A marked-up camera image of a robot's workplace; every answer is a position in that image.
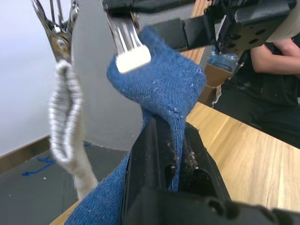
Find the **blue cloth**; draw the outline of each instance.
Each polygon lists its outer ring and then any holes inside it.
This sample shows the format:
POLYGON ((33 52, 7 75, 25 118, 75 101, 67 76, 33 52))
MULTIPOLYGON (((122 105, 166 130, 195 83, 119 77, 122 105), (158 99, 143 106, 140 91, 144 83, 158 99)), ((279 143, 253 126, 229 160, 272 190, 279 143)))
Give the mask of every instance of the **blue cloth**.
MULTIPOLYGON (((150 29, 140 34, 140 40, 150 50, 151 63, 122 75, 114 57, 107 77, 122 95, 141 105, 144 125, 152 114, 169 123, 178 158, 177 172, 170 188, 176 191, 185 119, 197 102, 206 78, 198 65, 166 46, 150 29)), ((77 206, 66 224, 118 224, 128 158, 129 155, 77 206)))

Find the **wooden table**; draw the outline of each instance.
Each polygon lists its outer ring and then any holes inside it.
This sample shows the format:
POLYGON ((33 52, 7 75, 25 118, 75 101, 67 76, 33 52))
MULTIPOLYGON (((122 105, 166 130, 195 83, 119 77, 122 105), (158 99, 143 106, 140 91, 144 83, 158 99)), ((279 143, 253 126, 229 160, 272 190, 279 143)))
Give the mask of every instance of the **wooden table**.
MULTIPOLYGON (((187 121, 199 129, 233 201, 300 211, 299 149, 201 103, 187 121)), ((63 224, 75 206, 51 224, 63 224)))

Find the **cardboard box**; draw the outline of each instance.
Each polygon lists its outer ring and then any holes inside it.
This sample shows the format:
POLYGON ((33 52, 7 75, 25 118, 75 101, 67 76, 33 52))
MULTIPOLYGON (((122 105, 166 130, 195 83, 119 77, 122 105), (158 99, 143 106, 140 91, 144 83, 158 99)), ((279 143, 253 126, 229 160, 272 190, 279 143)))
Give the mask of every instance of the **cardboard box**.
POLYGON ((198 102, 211 106, 211 103, 216 99, 217 88, 224 81, 232 76, 232 73, 207 64, 205 68, 206 86, 198 98, 198 102))

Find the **plastic water bottle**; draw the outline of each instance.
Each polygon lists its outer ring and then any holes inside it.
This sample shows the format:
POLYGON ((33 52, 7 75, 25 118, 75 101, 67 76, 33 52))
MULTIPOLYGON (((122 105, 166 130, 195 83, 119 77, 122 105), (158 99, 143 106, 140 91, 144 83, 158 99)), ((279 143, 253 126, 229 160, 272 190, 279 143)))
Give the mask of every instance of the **plastic water bottle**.
POLYGON ((217 54, 215 46, 212 46, 208 63, 223 70, 232 72, 235 69, 238 60, 238 56, 234 53, 228 53, 225 55, 217 54))

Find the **gray panel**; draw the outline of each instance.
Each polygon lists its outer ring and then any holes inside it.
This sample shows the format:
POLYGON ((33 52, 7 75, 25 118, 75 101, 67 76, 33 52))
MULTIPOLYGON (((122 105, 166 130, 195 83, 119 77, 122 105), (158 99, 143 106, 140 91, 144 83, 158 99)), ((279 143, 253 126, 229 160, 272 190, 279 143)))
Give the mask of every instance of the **gray panel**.
MULTIPOLYGON (((187 18, 192 5, 158 15, 141 16, 141 24, 174 17, 187 18)), ((86 139, 99 146, 130 150, 142 126, 140 107, 121 96, 108 82, 106 68, 115 46, 100 0, 80 3, 73 41, 75 71, 85 93, 86 139)))

